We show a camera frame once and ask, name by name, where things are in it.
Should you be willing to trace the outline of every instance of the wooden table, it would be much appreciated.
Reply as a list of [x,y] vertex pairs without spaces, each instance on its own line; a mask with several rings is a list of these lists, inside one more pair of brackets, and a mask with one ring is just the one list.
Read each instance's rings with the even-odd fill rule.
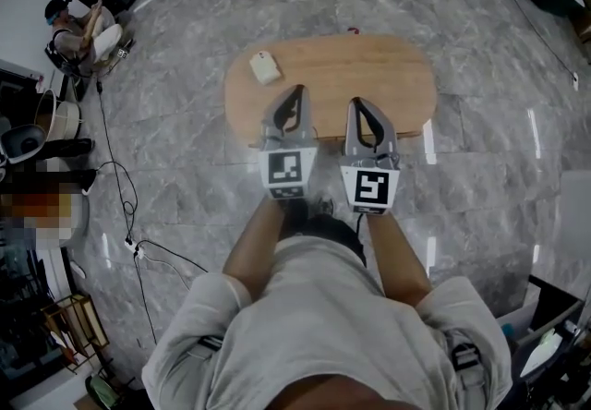
[[[267,86],[249,64],[262,50],[273,55],[283,74]],[[308,87],[319,139],[344,137],[347,106],[356,96],[378,106],[399,137],[419,135],[437,100],[427,58],[398,37],[345,34],[260,44],[238,56],[226,74],[225,112],[236,135],[257,142],[267,106],[298,83]],[[370,134],[367,126],[363,132]]]

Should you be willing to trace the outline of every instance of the seated person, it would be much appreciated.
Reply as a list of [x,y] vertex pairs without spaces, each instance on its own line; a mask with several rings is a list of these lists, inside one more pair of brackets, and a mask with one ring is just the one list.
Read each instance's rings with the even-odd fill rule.
[[81,74],[90,74],[95,63],[108,60],[123,34],[103,0],[82,18],[70,16],[66,1],[52,0],[45,7],[45,19],[53,28],[55,49],[77,65]]

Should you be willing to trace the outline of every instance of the white t-shirt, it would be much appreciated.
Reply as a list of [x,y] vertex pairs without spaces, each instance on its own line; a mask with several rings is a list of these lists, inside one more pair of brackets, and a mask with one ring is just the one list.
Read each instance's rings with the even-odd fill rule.
[[[413,308],[386,298],[348,248],[292,237],[278,245],[271,281],[254,304],[235,279],[198,277],[142,379],[162,410],[262,410],[290,383],[320,374],[423,410],[455,409],[451,331],[478,347],[486,408],[495,408],[511,388],[509,348],[467,279],[447,281]],[[197,343],[205,335],[223,336],[217,353]]]

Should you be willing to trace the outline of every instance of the person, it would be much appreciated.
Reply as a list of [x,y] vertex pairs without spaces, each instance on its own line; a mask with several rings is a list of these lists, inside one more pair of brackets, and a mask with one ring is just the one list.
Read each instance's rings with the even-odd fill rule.
[[45,7],[45,19],[52,26],[55,49],[83,75],[90,74],[97,62],[107,61],[123,35],[103,0],[82,18],[70,16],[66,1],[52,0]]
[[193,282],[142,370],[155,408],[496,408],[509,347],[466,278],[433,288],[394,217],[369,215],[380,286],[351,228],[288,205],[264,199]]

